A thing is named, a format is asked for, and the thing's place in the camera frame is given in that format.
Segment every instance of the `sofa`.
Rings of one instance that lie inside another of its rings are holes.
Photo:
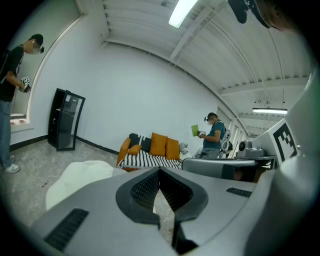
[[[141,150],[138,154],[129,154],[128,150],[135,145],[140,145]],[[150,167],[171,167],[176,169],[182,169],[182,165],[178,160],[168,159],[167,156],[151,154],[152,151],[152,139],[138,135],[135,133],[131,133],[129,137],[127,137],[119,151],[119,155],[117,158],[117,168],[126,170],[127,172],[132,172],[144,168]]]

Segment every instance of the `green book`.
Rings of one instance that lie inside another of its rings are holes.
[[[192,130],[192,135],[193,135],[193,137],[198,136],[199,128],[198,128],[198,125],[197,125],[197,124],[192,125],[192,126],[191,126],[191,130]]]

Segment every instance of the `gray pants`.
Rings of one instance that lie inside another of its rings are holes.
[[[202,149],[201,153],[197,154],[196,158],[202,159],[217,159],[220,154],[220,148],[215,149]]]
[[[4,168],[11,166],[10,160],[10,106],[11,102],[0,100],[0,160]]]

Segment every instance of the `marble floor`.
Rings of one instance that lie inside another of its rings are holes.
[[[0,194],[11,215],[30,227],[46,211],[46,193],[73,162],[101,160],[116,167],[117,155],[105,152],[76,140],[74,151],[59,151],[46,140],[19,148],[13,152],[15,163],[21,167],[17,173],[5,173],[0,167]],[[174,213],[161,191],[154,208],[160,217],[160,233],[171,243]]]

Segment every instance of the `baseboard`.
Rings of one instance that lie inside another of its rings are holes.
[[[44,141],[46,139],[48,139],[48,135],[40,136],[37,138],[31,138],[31,139],[28,139],[28,140],[25,140],[25,141],[22,141],[22,142],[19,142],[16,144],[12,144],[12,145],[10,145],[10,152],[17,150],[17,149],[20,149],[20,148],[23,148],[28,145],[31,145],[36,142]]]
[[[95,143],[93,143],[93,142],[91,142],[91,141],[89,141],[89,140],[86,140],[86,139],[84,139],[84,138],[80,138],[80,137],[78,137],[78,136],[77,136],[76,138],[77,138],[79,141],[81,141],[81,142],[83,142],[83,143],[86,143],[86,144],[88,144],[88,145],[90,145],[90,146],[92,146],[92,147],[95,147],[95,148],[97,148],[97,149],[100,149],[100,150],[109,152],[109,153],[111,153],[111,154],[119,155],[119,152],[118,152],[118,151],[112,150],[112,149],[107,148],[107,147],[104,147],[104,146],[100,146],[100,145],[98,145],[98,144],[95,144]]]

